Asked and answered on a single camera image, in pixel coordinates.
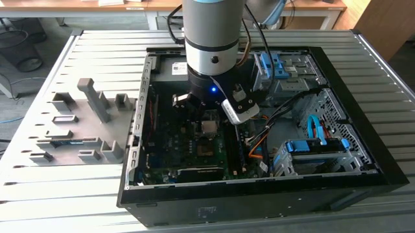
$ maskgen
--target white label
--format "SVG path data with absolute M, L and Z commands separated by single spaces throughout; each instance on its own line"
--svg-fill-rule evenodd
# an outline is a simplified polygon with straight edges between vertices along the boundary
M 126 10 L 130 10 L 130 11 L 142 11 L 144 10 L 143 7 L 126 7 Z
M 171 66 L 172 75 L 186 75 L 187 74 L 187 62 L 175 62 Z
M 263 161 L 260 161 L 259 167 L 264 172 L 268 172 L 268 166 L 264 164 Z

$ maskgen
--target cable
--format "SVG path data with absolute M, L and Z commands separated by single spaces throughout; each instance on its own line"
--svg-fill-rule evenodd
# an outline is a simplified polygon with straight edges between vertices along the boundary
M 291 2 L 291 7 L 292 7 L 292 10 L 291 10 L 291 13 L 290 13 L 290 20 L 287 22 L 287 25 L 284 25 L 284 21 L 283 21 L 283 27 L 280 29 L 286 29 L 291 25 L 291 23 L 294 21 L 294 17 L 296 16 L 296 6 L 295 6 L 292 0 L 290 0 L 290 2 Z
M 10 123 L 10 122 L 14 122 L 14 121 L 22 120 L 23 118 L 24 118 L 24 117 L 20 117 L 20 118 L 16 118 L 16 119 L 12 119 L 12 120 L 0 121 L 0 124 Z
M 16 83 L 20 83 L 22 81 L 32 80 L 32 79 L 47 79 L 47 78 L 35 77 L 35 78 L 20 79 L 20 80 L 18 80 L 18 81 L 14 81 L 14 82 L 11 83 L 11 85 L 14 85 L 14 84 L 16 84 Z
M 248 27 L 247 27 L 247 24 L 246 24 L 244 20 L 242 20 L 242 24 L 244 25 L 248 42 L 247 42 L 247 45 L 246 45 L 244 55 L 243 55 L 240 61 L 236 64 L 238 67 L 240 67 L 244 64 L 244 62 L 247 61 L 248 56 L 250 56 L 250 51 L 251 51 L 251 33 L 250 33 L 250 30 L 248 30 Z
M 260 35 L 260 39 L 262 39 L 262 42 L 264 44 L 264 47 L 266 47 L 266 51 L 267 51 L 267 54 L 268 54 L 268 58 L 270 58 L 270 62 L 271 62 L 271 85 L 268 87 L 268 92 L 271 91 L 271 88 L 274 87 L 274 83 L 275 83 L 275 64 L 274 64 L 274 60 L 272 60 L 272 55 L 271 55 L 271 51 L 270 51 L 270 47 L 268 47 L 268 43 L 267 43 L 267 40 L 266 40 L 266 36 L 264 36 L 264 33 L 260 29 L 260 26 L 259 26 L 259 23 L 255 19 L 255 16 L 248 8 L 248 5 L 246 4 L 246 10 L 250 14 L 250 17 L 251 17 L 251 20 L 256 26 L 256 29 L 258 29 L 258 32 L 259 32 L 259 35 Z
M 314 95 L 314 94 L 318 94 L 319 92 L 322 91 L 322 88 L 311 88 L 308 91 L 302 91 L 299 92 L 298 94 L 295 94 L 275 110 L 275 112 L 271 114 L 267 122 L 266 122 L 266 125 L 270 125 L 275 119 L 276 119 L 276 116 L 275 114 L 278 114 L 279 110 L 284 107 L 284 106 L 288 106 L 291 105 L 298 99 L 303 98 L 304 96 L 307 95 Z
M 282 17 L 279 29 L 284 29 L 284 25 L 286 25 L 286 17 Z
M 184 39 L 178 39 L 174 35 L 174 32 L 171 31 L 171 18 L 176 14 L 176 12 L 182 9 L 182 4 L 176 7 L 176 9 L 170 13 L 167 16 L 167 29 L 168 29 L 168 34 L 172 40 L 175 41 L 175 44 L 178 45 L 184 45 Z
M 258 148 L 259 144 L 263 142 L 263 140 L 267 138 L 268 134 L 266 134 L 262 139 L 258 141 L 258 143 L 255 144 L 255 146 L 252 147 L 251 151 L 250 151 L 250 154 L 248 154 L 248 157 L 252 158 L 252 154 L 255 152 L 255 149 Z

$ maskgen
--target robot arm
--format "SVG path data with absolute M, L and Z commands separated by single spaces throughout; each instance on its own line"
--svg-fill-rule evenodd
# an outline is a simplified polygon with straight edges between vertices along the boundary
M 220 103 L 232 124 L 259 112 L 236 64 L 244 0 L 184 0 L 184 43 L 191 95 Z

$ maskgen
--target floor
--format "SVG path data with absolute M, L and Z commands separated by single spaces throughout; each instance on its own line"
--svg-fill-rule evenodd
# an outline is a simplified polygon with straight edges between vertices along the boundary
M 20 73 L 0 57 L 0 73 L 6 75 L 11 82 L 31 77 L 47 77 L 54 66 L 55 60 L 60 54 L 64 44 L 68 40 L 72 28 L 84 30 L 147 30 L 147 19 L 144 17 L 94 17 L 94 18 L 67 18 L 67 27 L 60 27 L 54 18 L 42 18 L 42 24 L 46 29 L 48 39 L 46 42 L 36 44 L 36 49 L 43 58 L 44 64 L 40 69 L 30 73 Z M 159 18 L 159 27 L 166 29 L 166 19 Z M 390 65 L 415 89 L 415 47 L 411 43 L 405 44 L 397 55 L 390 61 Z M 15 84 L 14 92 L 19 92 L 19 98 L 11 100 L 6 95 L 0 95 L 0 121 L 16 119 L 26 115 L 26 112 L 36 97 L 42 87 L 43 80 L 28 80 Z M 0 124 L 0 139 L 12 139 L 18 130 L 20 121 Z M 0 143 L 2 150 L 6 149 L 7 143 Z

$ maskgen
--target sticker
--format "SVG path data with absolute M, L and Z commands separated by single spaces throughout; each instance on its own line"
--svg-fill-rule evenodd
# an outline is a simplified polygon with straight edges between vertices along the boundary
M 172 75 L 186 75 L 187 74 L 187 62 L 175 62 L 171 66 Z
M 216 211 L 218 211 L 218 207 L 216 206 L 212 206 L 212 207 L 200 207 L 198 209 L 198 217 L 199 218 L 208 218 L 208 217 L 212 217 L 215 216 L 216 214 Z
M 130 11 L 142 11 L 144 10 L 143 7 L 126 7 L 126 10 L 130 10 Z
M 268 172 L 268 166 L 264 164 L 263 161 L 260 161 L 259 167 L 264 172 Z

